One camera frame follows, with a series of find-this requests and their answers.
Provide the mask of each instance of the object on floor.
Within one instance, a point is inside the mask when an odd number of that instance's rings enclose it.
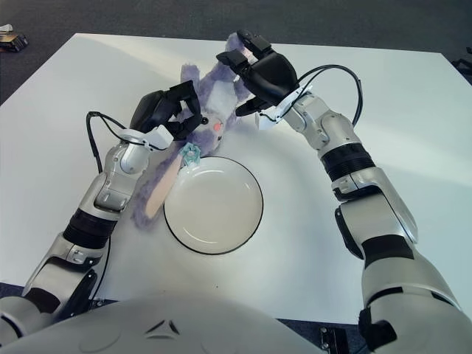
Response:
[[[0,26],[0,32],[12,32],[13,26],[11,24],[5,24],[4,26]]]
[[[321,327],[322,349],[329,354],[349,354],[346,330],[335,327]]]
[[[467,53],[472,54],[472,48],[468,46],[466,49],[467,49]],[[459,59],[459,60],[451,61],[451,64],[462,75],[472,77],[472,62],[470,62],[469,60]]]
[[[233,49],[241,52],[245,50],[235,33],[226,42],[226,51]],[[181,68],[181,82],[193,82],[201,104],[201,114],[206,118],[187,137],[187,142],[200,149],[201,157],[208,156],[218,147],[223,132],[237,122],[235,108],[249,96],[243,81],[235,79],[236,74],[221,63],[217,63],[202,79],[196,65],[186,64]],[[177,116],[177,120],[183,120],[189,114],[186,108]],[[139,229],[149,229],[159,218],[159,210],[177,178],[181,166],[181,155],[178,152],[184,144],[185,141],[174,142],[171,147],[173,152],[157,166],[151,179],[136,194],[133,220]]]
[[[19,52],[28,45],[23,33],[11,32],[12,25],[0,27],[0,52]]]

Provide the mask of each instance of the cable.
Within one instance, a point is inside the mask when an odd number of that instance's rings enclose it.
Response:
[[[103,266],[103,272],[102,272],[102,275],[100,276],[100,280],[98,281],[97,287],[95,288],[94,295],[91,297],[90,306],[88,307],[89,310],[91,310],[91,306],[94,303],[95,296],[97,295],[98,290],[100,289],[100,286],[102,285],[103,278],[105,278],[106,267],[108,265],[108,260],[110,259],[110,250],[111,250],[111,235],[108,238],[108,250],[106,252],[106,259],[105,259],[105,265]]]
[[[275,119],[270,118],[270,116],[268,116],[267,114],[264,114],[264,113],[262,113],[262,112],[259,112],[259,115],[260,115],[260,116],[263,116],[263,117],[265,117],[265,118],[267,118],[267,119],[270,120],[271,122],[277,122]]]
[[[100,154],[98,152],[97,144],[95,143],[94,134],[92,133],[91,126],[90,126],[90,120],[91,120],[92,117],[100,117],[103,121],[105,121],[105,119],[108,119],[110,122],[114,123],[115,125],[117,125],[121,129],[125,129],[125,126],[123,124],[121,124],[120,122],[118,122],[117,120],[115,120],[115,119],[113,119],[113,118],[111,118],[111,117],[109,117],[105,114],[102,114],[100,112],[91,111],[91,112],[87,113],[86,127],[87,127],[88,140],[90,141],[91,152],[94,154],[94,158],[97,161],[98,173],[101,173],[103,171],[102,161],[100,160]]]
[[[354,113],[354,118],[353,118],[353,126],[355,126],[357,124],[357,122],[359,121],[359,117],[361,116],[361,112],[362,112],[362,107],[364,106],[364,98],[363,98],[363,95],[362,95],[362,85],[361,85],[361,81],[359,80],[358,76],[355,74],[355,72],[353,72],[351,69],[347,68],[346,66],[342,66],[342,65],[337,65],[337,64],[327,64],[327,65],[322,65],[322,66],[318,66],[314,69],[311,69],[310,71],[304,73],[298,80],[297,80],[297,83],[300,83],[302,80],[304,80],[308,75],[310,74],[313,74],[316,72],[316,74],[314,76],[312,76],[311,79],[309,79],[309,81],[307,82],[307,84],[303,87],[303,90],[302,92],[300,92],[300,94],[297,96],[297,98],[291,103],[290,107],[288,108],[288,110],[282,115],[282,117],[284,117],[288,111],[290,111],[296,104],[296,102],[302,97],[302,95],[305,93],[305,90],[307,89],[308,85],[311,83],[311,81],[314,80],[315,77],[317,77],[319,74],[321,74],[322,72],[325,72],[326,70],[328,69],[340,69],[344,72],[347,72],[349,75],[351,75],[351,77],[353,77],[354,81],[355,81],[355,87],[357,88],[357,95],[358,95],[358,102],[357,102],[357,107],[355,109],[355,113]]]
[[[92,117],[99,117],[102,119],[102,121],[105,123],[106,127],[108,128],[108,130],[113,134],[115,135],[116,138],[118,138],[119,140],[123,141],[123,142],[127,142],[128,144],[132,144],[132,145],[139,145],[139,146],[144,146],[145,144],[143,142],[132,142],[131,140],[127,140],[127,139],[124,139],[122,138],[121,136],[119,136],[117,133],[115,133],[115,131],[113,129],[111,129],[110,125],[106,122],[106,120],[109,120],[111,121],[112,123],[114,123],[115,125],[117,125],[118,127],[120,127],[121,129],[126,129],[126,127],[121,124],[120,122],[118,122],[117,120],[105,115],[105,114],[102,114],[100,112],[89,112],[87,114],[87,118],[88,120],[90,121],[89,119],[89,115],[91,115]],[[158,148],[157,146],[154,146],[152,144],[149,144],[149,146],[154,149],[154,150],[157,150],[157,151],[163,151],[165,149],[160,149]]]

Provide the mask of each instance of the purple plush toy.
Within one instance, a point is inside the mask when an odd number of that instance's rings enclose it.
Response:
[[[226,42],[226,51],[240,50],[250,58],[250,52],[244,49],[243,43],[233,33]],[[217,63],[212,71],[200,79],[200,70],[197,66],[186,64],[182,66],[181,82],[191,80],[201,105],[203,117],[208,123],[200,125],[193,131],[185,142],[176,142],[172,145],[173,152],[155,169],[153,176],[136,194],[133,219],[140,229],[149,229],[157,220],[159,210],[172,188],[178,171],[181,168],[182,155],[179,153],[186,142],[197,145],[201,156],[207,156],[218,146],[221,136],[236,122],[235,109],[249,96],[241,79],[236,80],[236,74],[222,63]],[[182,121],[191,115],[184,109],[176,118]]]

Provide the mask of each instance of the plush toy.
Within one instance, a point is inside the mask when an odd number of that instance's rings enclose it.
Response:
[[[243,43],[233,33],[226,42],[226,51],[238,49],[245,55]],[[153,176],[136,194],[133,220],[140,229],[149,229],[157,220],[159,210],[172,188],[178,171],[182,165],[181,149],[191,142],[200,150],[200,156],[207,156],[220,143],[223,133],[227,132],[237,122],[235,109],[239,103],[246,100],[249,91],[241,79],[236,80],[236,74],[228,67],[217,63],[213,69],[200,79],[197,66],[186,64],[181,69],[181,82],[191,80],[201,105],[203,124],[195,129],[184,142],[175,142],[172,153],[153,172]],[[176,120],[182,121],[191,115],[185,108]]]

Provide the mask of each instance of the robotic arm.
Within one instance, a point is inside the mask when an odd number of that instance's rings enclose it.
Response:
[[[182,110],[182,100],[193,115],[183,122],[169,122]],[[90,112],[88,119],[100,115]],[[97,281],[92,267],[102,258],[136,182],[148,166],[149,155],[168,148],[173,140],[185,139],[201,120],[191,81],[142,98],[130,129],[118,133],[121,142],[108,152],[103,171],[33,272],[22,297],[0,299],[0,346],[88,309]]]
[[[236,51],[217,56],[256,96],[237,114],[275,106],[258,117],[260,128],[285,119],[318,152],[341,202],[335,218],[344,243],[365,262],[359,328],[368,348],[376,353],[469,353],[470,319],[439,271],[416,250],[414,218],[353,124],[300,88],[293,66],[264,38],[247,31],[238,35],[259,60],[251,65]]]

